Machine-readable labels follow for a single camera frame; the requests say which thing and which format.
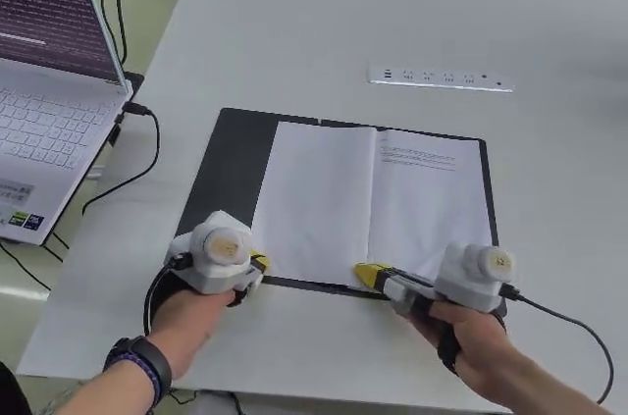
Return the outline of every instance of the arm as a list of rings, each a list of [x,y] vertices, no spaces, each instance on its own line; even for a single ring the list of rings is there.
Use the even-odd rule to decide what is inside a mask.
[[[517,415],[610,415],[521,354],[493,316],[436,302],[430,317],[412,324],[434,346],[439,341],[439,322],[453,325],[462,347],[456,372],[483,398]]]
[[[203,343],[216,329],[232,291],[198,295],[182,291],[159,309],[148,339],[170,363],[173,380],[180,378]],[[153,386],[138,366],[122,361],[83,386],[58,415],[144,415],[153,402]]]

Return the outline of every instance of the laptop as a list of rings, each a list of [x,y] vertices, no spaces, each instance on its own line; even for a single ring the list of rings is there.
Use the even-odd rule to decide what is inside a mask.
[[[0,239],[45,241],[131,91],[94,0],[0,1]]]

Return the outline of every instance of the notebook page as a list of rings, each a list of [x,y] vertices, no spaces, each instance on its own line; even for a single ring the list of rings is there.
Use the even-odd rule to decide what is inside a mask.
[[[480,142],[379,132],[369,261],[433,280],[452,241],[492,242]]]
[[[376,137],[279,124],[252,225],[271,276],[359,284],[352,266],[367,256]]]

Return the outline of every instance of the human hand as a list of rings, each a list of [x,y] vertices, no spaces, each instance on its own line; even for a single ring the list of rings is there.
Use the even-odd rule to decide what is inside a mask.
[[[434,347],[439,344],[443,322],[452,324],[461,347],[455,362],[456,373],[471,390],[494,403],[507,406],[508,376],[524,372],[534,364],[510,343],[492,315],[435,302],[429,319],[410,319],[410,322]]]
[[[234,292],[202,295],[182,290],[159,308],[148,340],[157,346],[170,363],[173,380],[182,377],[203,343],[212,336]]]

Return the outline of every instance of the power outlet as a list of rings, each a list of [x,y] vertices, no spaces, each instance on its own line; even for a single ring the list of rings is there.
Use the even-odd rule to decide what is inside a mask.
[[[369,81],[377,84],[400,84],[430,88],[471,89],[511,93],[514,85],[506,78],[491,73],[369,67]]]

